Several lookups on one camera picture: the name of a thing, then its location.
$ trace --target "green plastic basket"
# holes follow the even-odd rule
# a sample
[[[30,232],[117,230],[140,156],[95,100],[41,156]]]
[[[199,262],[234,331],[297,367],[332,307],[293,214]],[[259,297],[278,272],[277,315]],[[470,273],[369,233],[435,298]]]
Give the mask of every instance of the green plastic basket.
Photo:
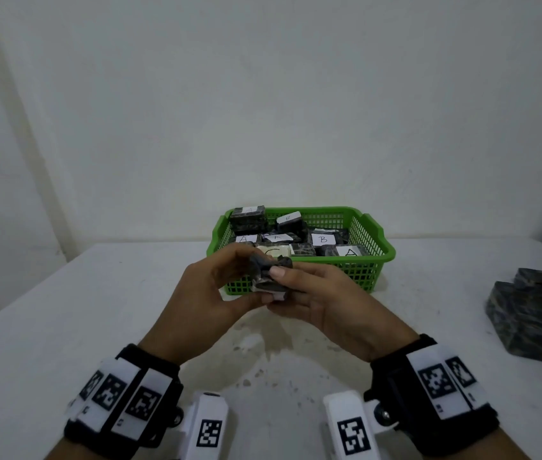
[[[220,216],[213,229],[213,238],[207,249],[207,256],[225,247],[234,235],[229,223],[229,216],[233,210]],[[327,263],[339,267],[345,274],[366,292],[373,291],[379,273],[384,263],[391,261],[397,252],[384,237],[384,230],[368,214],[350,207],[316,207],[316,208],[268,208],[266,209],[269,224],[275,219],[300,211],[303,219],[310,226],[328,227],[332,229],[347,228],[350,243],[359,243],[367,247],[371,255],[368,256],[295,256],[293,261],[306,261],[311,263]],[[229,295],[242,295],[251,291],[252,281],[249,276],[227,284],[224,289]]]

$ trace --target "white table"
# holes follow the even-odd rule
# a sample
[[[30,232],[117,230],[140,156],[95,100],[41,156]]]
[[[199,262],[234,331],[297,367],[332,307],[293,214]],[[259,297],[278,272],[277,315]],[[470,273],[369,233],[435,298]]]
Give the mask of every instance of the white table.
[[[529,239],[395,239],[374,295],[407,323],[454,347],[477,375],[505,430],[542,459],[542,363],[508,354],[484,314],[495,280],[542,269]],[[140,339],[204,242],[96,245],[0,312],[0,460],[43,457],[64,408],[106,356]],[[324,459],[325,394],[369,387],[368,366],[313,328],[257,310],[183,366],[182,402],[220,391],[233,410],[224,457]],[[405,439],[384,440],[413,456]],[[171,446],[141,451],[168,460]]]

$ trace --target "right hand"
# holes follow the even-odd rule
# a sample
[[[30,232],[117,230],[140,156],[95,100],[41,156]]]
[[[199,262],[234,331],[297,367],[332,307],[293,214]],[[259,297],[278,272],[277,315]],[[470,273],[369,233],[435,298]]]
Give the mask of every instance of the right hand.
[[[361,360],[371,362],[419,338],[333,265],[295,262],[293,269],[274,266],[270,274],[294,291],[285,302],[268,305],[269,310],[312,324]]]

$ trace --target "hand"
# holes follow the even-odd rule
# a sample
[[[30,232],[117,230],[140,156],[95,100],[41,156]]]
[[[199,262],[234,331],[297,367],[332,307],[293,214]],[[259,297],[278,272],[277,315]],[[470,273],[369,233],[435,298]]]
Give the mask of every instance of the hand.
[[[278,283],[294,289],[268,308],[314,325],[338,346],[370,362],[418,340],[418,334],[333,265],[295,262],[272,267]]]
[[[273,295],[264,293],[247,294],[225,302],[218,291],[247,274],[253,253],[263,255],[245,243],[231,243],[189,265],[139,347],[181,365],[209,350],[249,310],[272,302]]]

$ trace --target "fingernail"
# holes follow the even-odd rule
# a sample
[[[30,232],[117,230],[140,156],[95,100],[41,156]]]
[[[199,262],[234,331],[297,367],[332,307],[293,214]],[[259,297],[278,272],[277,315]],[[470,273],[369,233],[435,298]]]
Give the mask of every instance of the fingernail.
[[[269,272],[274,278],[282,278],[284,277],[284,274],[286,274],[286,271],[284,271],[284,269],[280,268],[279,266],[271,266]]]

